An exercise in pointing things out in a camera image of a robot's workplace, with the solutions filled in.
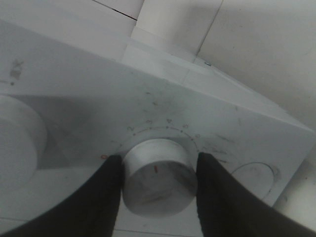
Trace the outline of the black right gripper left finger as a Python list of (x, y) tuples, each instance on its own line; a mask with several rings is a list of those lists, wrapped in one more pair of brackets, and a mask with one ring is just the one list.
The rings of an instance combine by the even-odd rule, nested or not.
[(122, 158), (109, 156), (73, 194), (4, 237), (110, 237), (122, 187)]

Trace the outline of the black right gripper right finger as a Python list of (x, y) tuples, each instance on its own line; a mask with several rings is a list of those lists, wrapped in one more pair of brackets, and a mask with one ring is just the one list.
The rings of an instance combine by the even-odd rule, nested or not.
[(197, 214), (205, 237), (314, 237), (311, 229), (266, 205), (211, 154), (199, 153)]

